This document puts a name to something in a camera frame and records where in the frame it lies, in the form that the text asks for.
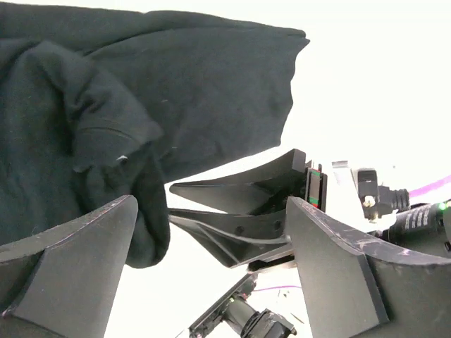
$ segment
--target white background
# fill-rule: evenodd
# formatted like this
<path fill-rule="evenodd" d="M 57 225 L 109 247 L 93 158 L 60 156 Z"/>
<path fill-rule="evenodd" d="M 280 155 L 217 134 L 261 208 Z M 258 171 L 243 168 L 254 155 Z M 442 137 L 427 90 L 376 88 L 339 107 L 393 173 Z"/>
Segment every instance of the white background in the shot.
<path fill-rule="evenodd" d="M 451 172 L 451 3 L 413 0 L 102 1 L 41 0 L 135 11 L 173 9 L 296 27 L 311 44 L 297 60 L 295 100 L 283 146 L 213 170 L 217 177 L 264 163 L 291 148 L 325 161 L 391 167 L 397 188 Z M 451 197 L 451 187 L 425 201 Z M 171 207 L 193 207 L 168 196 Z M 242 274 L 227 270 L 185 233 L 155 268 L 125 268 L 107 338 L 172 338 Z"/>

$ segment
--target black cloth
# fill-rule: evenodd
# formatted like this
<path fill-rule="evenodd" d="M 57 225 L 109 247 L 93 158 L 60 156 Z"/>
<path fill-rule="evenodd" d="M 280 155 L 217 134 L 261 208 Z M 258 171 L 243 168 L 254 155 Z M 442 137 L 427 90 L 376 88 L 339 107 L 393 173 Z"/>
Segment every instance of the black cloth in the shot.
<path fill-rule="evenodd" d="M 127 264 L 169 245 L 163 184 L 280 144 L 299 30 L 0 3 L 0 245 L 133 194 Z"/>

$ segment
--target cable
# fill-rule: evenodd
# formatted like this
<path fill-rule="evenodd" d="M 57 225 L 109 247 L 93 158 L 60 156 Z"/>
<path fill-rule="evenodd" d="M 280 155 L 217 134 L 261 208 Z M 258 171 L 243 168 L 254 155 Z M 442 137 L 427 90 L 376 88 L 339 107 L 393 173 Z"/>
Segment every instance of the cable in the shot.
<path fill-rule="evenodd" d="M 425 185 L 424 187 L 412 190 L 411 192 L 409 192 L 409 196 L 411 199 L 423 196 L 429 192 L 438 190 L 449 183 L 451 183 L 451 175 L 448 175 L 447 177 L 444 177 L 441 180 Z"/>
<path fill-rule="evenodd" d="M 302 289 L 302 288 L 297 285 L 280 285 L 277 287 L 265 287 L 263 289 L 255 289 L 253 292 L 262 292 L 262 291 L 279 290 L 279 289 Z"/>

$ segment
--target wire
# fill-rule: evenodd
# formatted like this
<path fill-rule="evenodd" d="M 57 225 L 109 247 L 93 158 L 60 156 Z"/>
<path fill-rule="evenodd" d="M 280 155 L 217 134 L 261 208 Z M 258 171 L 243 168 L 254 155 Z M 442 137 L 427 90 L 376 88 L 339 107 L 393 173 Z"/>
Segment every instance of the wire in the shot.
<path fill-rule="evenodd" d="M 262 291 L 280 290 L 280 289 L 302 289 L 302 288 L 297 285 L 280 285 L 277 287 L 265 287 L 263 289 L 256 289 L 253 292 L 262 292 Z"/>
<path fill-rule="evenodd" d="M 412 190 L 411 192 L 409 192 L 409 196 L 411 199 L 413 199 L 415 197 L 423 196 L 429 192 L 438 190 L 449 183 L 451 183 L 451 175 L 448 175 L 447 177 L 444 177 L 441 180 L 438 180 L 438 181 L 435 181 L 428 185 L 425 185 L 424 187 Z"/>

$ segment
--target folded fabric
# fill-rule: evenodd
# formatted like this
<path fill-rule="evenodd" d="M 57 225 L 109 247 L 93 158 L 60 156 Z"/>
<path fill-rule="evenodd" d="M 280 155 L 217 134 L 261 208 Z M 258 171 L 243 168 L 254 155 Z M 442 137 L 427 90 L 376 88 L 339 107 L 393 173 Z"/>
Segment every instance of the folded fabric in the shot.
<path fill-rule="evenodd" d="M 163 184 L 280 144 L 303 31 L 183 12 L 0 3 L 0 244 L 123 194 L 157 264 Z"/>

